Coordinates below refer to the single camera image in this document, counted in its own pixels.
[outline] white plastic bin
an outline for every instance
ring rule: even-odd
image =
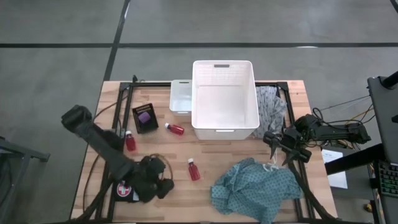
[[[242,140],[260,125],[249,61],[193,63],[192,126],[201,140]]]
[[[170,111],[175,116],[190,116],[192,110],[192,80],[173,80],[170,91]]]

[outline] gray cloth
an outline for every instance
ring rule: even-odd
[[[276,87],[256,87],[260,126],[253,134],[257,138],[262,138],[266,131],[279,133],[282,130],[287,105],[276,95],[276,91]]]
[[[300,198],[301,189],[288,169],[266,171],[247,158],[211,186],[211,203],[222,214],[238,212],[270,224],[283,200]]]

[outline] red bottle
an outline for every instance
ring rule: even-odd
[[[191,179],[192,180],[199,180],[200,179],[200,174],[198,167],[193,163],[193,159],[188,160],[188,165],[189,165],[189,173],[191,174]]]
[[[174,134],[182,135],[184,133],[184,129],[181,128],[180,126],[169,123],[165,123],[164,126]]]
[[[136,150],[136,140],[134,140],[131,131],[126,131],[126,146],[130,152]]]

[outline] concrete floor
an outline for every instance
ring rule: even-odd
[[[123,3],[3,0],[0,44],[112,43]],[[388,0],[134,0],[121,42],[396,42],[397,22]],[[13,222],[68,218],[86,144],[60,117],[75,104],[95,110],[110,51],[0,48],[0,136],[51,153],[48,163],[30,164]],[[257,80],[305,80],[311,106],[324,108],[367,95],[367,77],[390,75],[396,58],[394,47],[119,49],[110,80],[190,79],[195,60],[250,60]],[[325,111],[325,119],[348,119],[369,105]],[[376,121],[366,127],[373,140],[363,147],[379,143]],[[344,220],[372,220],[365,201],[335,202]]]

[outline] wooden table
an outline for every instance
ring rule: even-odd
[[[311,113],[304,82],[301,80],[285,81],[289,85],[290,98],[294,109],[294,116],[299,118]],[[104,82],[99,98],[97,112],[116,102],[119,82]],[[136,134],[132,117],[129,115],[128,130],[133,132],[137,142],[137,151],[125,155],[131,159],[140,160],[152,153],[164,155],[171,163],[174,173],[175,187],[166,198],[157,197],[149,203],[118,202],[114,209],[114,222],[256,222],[255,219],[233,213],[222,215],[213,208],[210,202],[210,186],[231,166],[242,159],[253,157],[259,162],[269,160],[269,147],[261,139],[248,137],[243,141],[199,141],[193,131],[190,116],[177,117],[169,110],[170,87],[138,87],[134,88],[132,108],[147,103],[154,105],[159,128],[148,134]],[[120,119],[123,120],[122,107]],[[114,107],[106,110],[95,123],[103,129],[109,129],[114,116]],[[178,136],[168,132],[164,123],[177,124],[185,128],[185,134]],[[305,165],[311,191],[326,208],[336,217],[336,208],[331,189],[326,176],[325,166],[319,148],[308,148],[312,151],[310,162]],[[285,154],[278,149],[277,163],[281,165]],[[72,210],[72,218],[82,213],[83,189],[91,166],[97,153],[88,147],[83,170]],[[191,181],[188,173],[187,159],[194,158],[201,174],[201,179]],[[100,159],[94,168],[87,190],[86,206],[90,204],[98,193],[104,169],[104,160]],[[104,203],[104,212],[108,211],[109,192]],[[302,198],[303,212],[306,213],[305,201]],[[282,202],[276,221],[296,221],[293,200]]]

